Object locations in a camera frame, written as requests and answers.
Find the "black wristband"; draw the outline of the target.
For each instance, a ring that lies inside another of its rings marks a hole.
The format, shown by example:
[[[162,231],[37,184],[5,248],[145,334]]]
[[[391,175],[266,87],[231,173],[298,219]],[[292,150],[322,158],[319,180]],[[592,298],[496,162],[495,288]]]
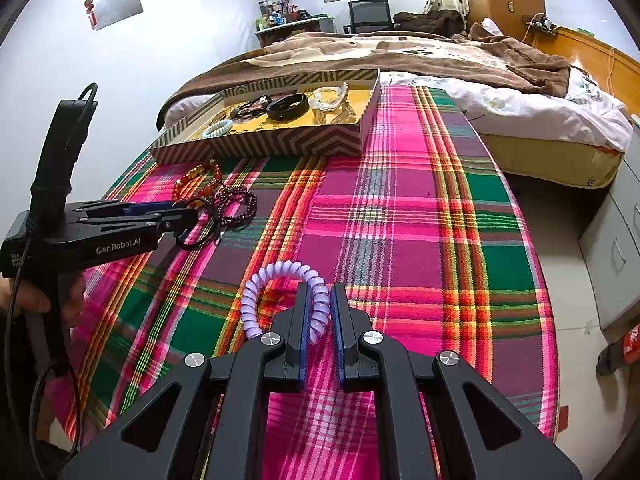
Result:
[[[306,94],[293,93],[282,96],[267,105],[267,116],[275,122],[290,122],[302,117],[309,110],[309,102]]]

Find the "striped cardboard tray yellow inside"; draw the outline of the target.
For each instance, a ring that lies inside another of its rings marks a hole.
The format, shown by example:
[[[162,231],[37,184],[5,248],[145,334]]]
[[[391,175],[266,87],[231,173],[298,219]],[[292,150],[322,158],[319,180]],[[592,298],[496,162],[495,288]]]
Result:
[[[258,98],[274,100],[296,92],[311,105],[334,100],[346,87],[344,101],[335,109],[315,110],[290,120],[275,120],[266,113],[235,119],[221,136],[204,136],[216,120],[227,120],[235,107]],[[150,145],[159,165],[202,162],[211,157],[265,157],[345,155],[364,149],[381,95],[378,70],[332,70],[315,74],[274,77],[224,89],[213,94]]]

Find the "pink green plaid tablecloth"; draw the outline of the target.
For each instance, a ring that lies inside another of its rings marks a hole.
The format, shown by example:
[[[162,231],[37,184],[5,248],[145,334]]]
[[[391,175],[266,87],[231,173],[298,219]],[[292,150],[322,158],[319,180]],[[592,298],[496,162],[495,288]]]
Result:
[[[435,479],[575,479],[556,446],[547,284],[508,181],[442,90],[378,100],[358,156],[232,158],[255,217],[206,242],[92,266],[75,375],[47,393],[78,450],[55,479],[198,479],[219,411],[210,361],[311,291],[305,387],[273,392],[259,479],[382,479],[375,402],[337,378],[330,292],[409,352]]]

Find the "clear glass bangle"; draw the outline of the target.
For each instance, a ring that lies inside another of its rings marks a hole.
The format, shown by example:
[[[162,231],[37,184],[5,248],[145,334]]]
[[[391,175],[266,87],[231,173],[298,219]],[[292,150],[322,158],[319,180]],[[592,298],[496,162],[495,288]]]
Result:
[[[348,102],[349,86],[343,82],[338,87],[320,87],[314,89],[308,98],[309,108],[317,125],[325,125],[331,115],[331,124],[353,124],[356,113]]]

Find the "cluttered wooden desk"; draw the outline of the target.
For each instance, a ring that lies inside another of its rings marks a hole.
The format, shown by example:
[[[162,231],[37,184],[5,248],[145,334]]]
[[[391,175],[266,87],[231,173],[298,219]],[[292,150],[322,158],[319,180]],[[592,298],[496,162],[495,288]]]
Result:
[[[310,14],[298,6],[284,6],[279,1],[262,0],[260,17],[255,20],[255,36],[268,47],[303,32],[335,32],[333,18],[326,13]]]

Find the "cola bottle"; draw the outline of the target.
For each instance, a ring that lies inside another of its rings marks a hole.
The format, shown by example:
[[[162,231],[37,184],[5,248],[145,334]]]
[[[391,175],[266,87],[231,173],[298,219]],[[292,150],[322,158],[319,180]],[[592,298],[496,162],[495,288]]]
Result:
[[[639,361],[639,330],[640,324],[637,324],[627,330],[620,340],[609,344],[600,352],[596,365],[598,376],[612,375],[616,370]]]

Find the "grey drawer cabinet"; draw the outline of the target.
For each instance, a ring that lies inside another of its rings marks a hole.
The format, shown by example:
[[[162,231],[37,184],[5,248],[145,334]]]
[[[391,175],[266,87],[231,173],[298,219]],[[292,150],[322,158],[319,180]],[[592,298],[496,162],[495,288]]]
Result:
[[[606,330],[639,309],[639,127],[600,209],[579,239],[600,326]]]

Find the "black office chair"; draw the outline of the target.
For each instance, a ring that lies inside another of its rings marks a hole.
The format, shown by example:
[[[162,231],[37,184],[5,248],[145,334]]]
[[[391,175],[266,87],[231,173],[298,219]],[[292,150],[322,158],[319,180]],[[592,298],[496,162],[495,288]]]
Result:
[[[349,0],[348,8],[350,22],[343,27],[347,35],[394,29],[388,0]]]

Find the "yellow mattress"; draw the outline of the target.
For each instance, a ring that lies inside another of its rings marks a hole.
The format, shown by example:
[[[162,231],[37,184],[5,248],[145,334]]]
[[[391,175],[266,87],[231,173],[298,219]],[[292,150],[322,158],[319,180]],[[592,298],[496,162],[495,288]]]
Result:
[[[571,188],[606,188],[615,180],[624,159],[623,152],[603,146],[486,133],[480,137],[505,174]]]

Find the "brown fleece blanket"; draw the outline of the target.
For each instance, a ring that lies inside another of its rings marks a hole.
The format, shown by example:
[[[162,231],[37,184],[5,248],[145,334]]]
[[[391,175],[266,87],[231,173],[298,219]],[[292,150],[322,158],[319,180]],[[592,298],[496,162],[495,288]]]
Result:
[[[380,70],[451,77],[525,94],[566,96],[570,62],[510,36],[493,35],[480,24],[450,38],[429,32],[363,32],[340,35],[302,32],[229,58],[187,81],[160,107],[156,128],[169,107],[189,96],[204,96],[254,80],[329,70]]]

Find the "white floral bed sheet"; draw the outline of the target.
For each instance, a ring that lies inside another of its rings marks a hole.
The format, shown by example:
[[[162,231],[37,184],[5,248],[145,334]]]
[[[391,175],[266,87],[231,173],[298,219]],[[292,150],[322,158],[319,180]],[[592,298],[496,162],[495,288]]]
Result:
[[[625,105],[577,72],[570,74],[568,96],[557,98],[451,77],[378,71],[381,88],[386,84],[403,84],[445,91],[478,133],[576,142],[619,152],[626,151],[630,144],[632,127]],[[189,96],[169,107],[163,130],[191,114],[215,93]],[[240,106],[248,110],[262,110],[273,101],[270,96],[265,96]],[[204,136],[221,136],[231,129],[235,119],[244,118],[249,117],[235,118],[231,112],[229,119],[216,120],[208,127]]]

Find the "wooden headboard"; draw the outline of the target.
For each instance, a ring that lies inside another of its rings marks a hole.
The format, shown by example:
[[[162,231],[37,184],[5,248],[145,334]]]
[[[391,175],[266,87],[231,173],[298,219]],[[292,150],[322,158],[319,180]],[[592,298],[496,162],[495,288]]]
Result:
[[[559,27],[554,36],[535,32],[532,46],[562,55],[585,70],[598,86],[622,101],[630,114],[639,115],[639,62],[624,52],[582,32]]]

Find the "wall calendar poster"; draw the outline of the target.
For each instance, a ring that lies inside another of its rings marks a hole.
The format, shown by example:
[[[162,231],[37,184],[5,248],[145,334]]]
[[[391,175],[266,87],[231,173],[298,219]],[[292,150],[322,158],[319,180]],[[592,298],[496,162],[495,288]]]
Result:
[[[93,30],[101,30],[143,12],[141,0],[85,0],[86,14]]]

